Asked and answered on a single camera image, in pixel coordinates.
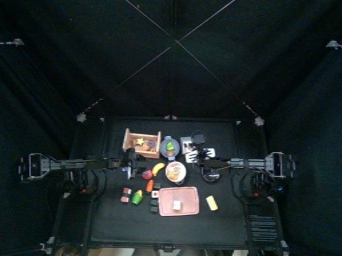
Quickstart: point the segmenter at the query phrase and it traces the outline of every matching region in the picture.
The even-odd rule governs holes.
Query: wooden crate
[[[140,133],[131,133],[129,129],[127,128],[123,139],[123,151],[133,147],[136,154],[144,156],[145,158],[159,158],[160,139],[160,131],[157,132],[157,135],[148,135]]]

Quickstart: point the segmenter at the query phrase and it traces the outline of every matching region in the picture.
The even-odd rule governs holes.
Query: tray
[[[197,189],[195,187],[160,189],[159,214],[161,216],[184,216],[197,213],[199,198]]]

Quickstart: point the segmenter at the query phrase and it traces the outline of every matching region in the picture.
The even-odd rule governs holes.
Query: small toy
[[[180,201],[175,200],[173,201],[173,208],[172,209],[175,211],[180,211],[180,208],[181,208],[181,203],[180,203]]]
[[[152,168],[152,174],[153,176],[157,175],[157,172],[165,167],[165,164],[164,163],[157,163],[153,168]]]
[[[149,180],[149,179],[152,178],[152,176],[153,176],[152,171],[151,171],[151,170],[144,171],[144,172],[141,173],[141,176],[143,176],[143,178],[144,178],[145,180]]]
[[[155,189],[155,190],[159,190],[160,188],[161,188],[160,183],[159,183],[159,182],[155,182],[153,189]]]
[[[152,198],[159,198],[159,191],[153,190],[151,193]]]
[[[156,199],[152,199],[152,200],[151,200],[151,205],[152,205],[152,206],[157,206],[157,200],[156,200]]]
[[[153,180],[149,180],[145,185],[145,192],[151,193],[153,190]]]
[[[144,144],[144,138],[136,139],[136,145],[141,146]]]
[[[156,206],[151,206],[151,212],[157,213],[157,207]]]
[[[132,194],[132,190],[129,188],[123,188],[123,196],[121,196],[121,203],[127,204],[129,202],[129,197]]]
[[[175,146],[171,141],[165,144],[165,150],[175,150]]]
[[[205,199],[207,199],[207,203],[208,203],[209,210],[211,210],[211,211],[216,211],[216,210],[219,209],[219,207],[217,207],[217,205],[216,205],[213,196],[208,196]]]
[[[133,197],[132,197],[132,203],[135,205],[137,205],[143,200],[143,191],[141,190],[137,190],[135,193],[133,193]]]
[[[147,146],[148,146],[149,148],[155,148],[155,141],[148,140],[148,141],[145,142],[145,144],[147,144]]]
[[[148,151],[149,150],[149,147],[148,147],[148,145],[145,143],[141,145],[140,150],[141,151]]]

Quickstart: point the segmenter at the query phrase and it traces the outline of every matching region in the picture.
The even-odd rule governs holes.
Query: yellow block
[[[217,205],[216,205],[213,196],[208,196],[205,199],[207,199],[207,203],[208,203],[209,210],[211,210],[211,211],[216,211],[216,210],[219,209],[219,207],[217,207]]]

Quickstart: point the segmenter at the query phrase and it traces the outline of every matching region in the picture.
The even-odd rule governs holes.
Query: toy food
[[[157,175],[157,172],[165,167],[165,164],[164,163],[157,163],[153,168],[152,168],[152,174],[153,176]]]

